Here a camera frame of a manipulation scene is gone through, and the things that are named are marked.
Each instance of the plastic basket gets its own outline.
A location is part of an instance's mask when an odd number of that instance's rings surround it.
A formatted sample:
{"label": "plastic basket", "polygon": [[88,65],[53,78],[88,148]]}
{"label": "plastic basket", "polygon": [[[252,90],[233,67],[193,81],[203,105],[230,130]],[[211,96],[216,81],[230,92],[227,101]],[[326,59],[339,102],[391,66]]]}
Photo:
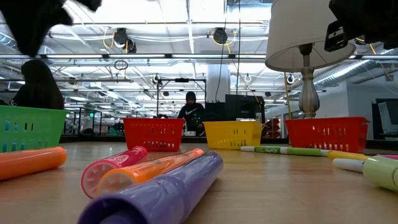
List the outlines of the plastic basket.
{"label": "plastic basket", "polygon": [[285,120],[292,147],[310,147],[359,153],[366,146],[364,117]]}
{"label": "plastic basket", "polygon": [[58,146],[68,112],[0,106],[0,152]]}
{"label": "plastic basket", "polygon": [[177,152],[184,119],[124,118],[127,148],[144,146],[148,151]]}
{"label": "plastic basket", "polygon": [[262,124],[256,121],[204,122],[210,149],[240,149],[259,146]]}

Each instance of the red basket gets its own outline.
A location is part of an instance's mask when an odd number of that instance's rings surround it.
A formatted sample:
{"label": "red basket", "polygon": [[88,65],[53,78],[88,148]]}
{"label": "red basket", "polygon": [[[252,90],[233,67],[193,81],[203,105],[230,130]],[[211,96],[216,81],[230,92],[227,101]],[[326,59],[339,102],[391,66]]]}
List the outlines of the red basket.
{"label": "red basket", "polygon": [[123,118],[127,148],[144,146],[148,151],[177,152],[184,119]]}
{"label": "red basket", "polygon": [[365,149],[368,123],[364,117],[285,120],[292,147],[354,153]]}

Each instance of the pink highlighter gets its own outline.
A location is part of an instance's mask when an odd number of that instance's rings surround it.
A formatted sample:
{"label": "pink highlighter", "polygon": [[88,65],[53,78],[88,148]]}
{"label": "pink highlighter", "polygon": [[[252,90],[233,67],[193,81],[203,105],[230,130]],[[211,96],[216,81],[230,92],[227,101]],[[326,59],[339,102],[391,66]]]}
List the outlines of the pink highlighter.
{"label": "pink highlighter", "polygon": [[397,159],[398,160],[398,155],[388,155],[388,154],[378,154],[378,156],[386,157],[389,159]]}
{"label": "pink highlighter", "polygon": [[148,155],[146,148],[136,146],[126,152],[93,162],[81,175],[81,189],[87,197],[94,198],[97,184],[105,173],[113,169],[134,165],[146,155]]}

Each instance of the yellow basket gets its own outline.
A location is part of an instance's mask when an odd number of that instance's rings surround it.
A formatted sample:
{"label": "yellow basket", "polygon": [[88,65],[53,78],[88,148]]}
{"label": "yellow basket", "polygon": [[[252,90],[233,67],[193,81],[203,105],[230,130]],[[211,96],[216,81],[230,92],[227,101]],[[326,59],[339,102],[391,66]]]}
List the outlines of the yellow basket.
{"label": "yellow basket", "polygon": [[240,149],[259,146],[262,124],[256,121],[204,122],[210,149]]}

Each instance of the green basket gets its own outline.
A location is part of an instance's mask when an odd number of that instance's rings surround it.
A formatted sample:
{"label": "green basket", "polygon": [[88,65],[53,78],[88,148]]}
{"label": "green basket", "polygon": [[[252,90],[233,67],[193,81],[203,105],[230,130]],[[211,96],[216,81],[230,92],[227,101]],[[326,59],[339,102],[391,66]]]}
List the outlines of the green basket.
{"label": "green basket", "polygon": [[0,152],[58,146],[66,110],[0,106]]}

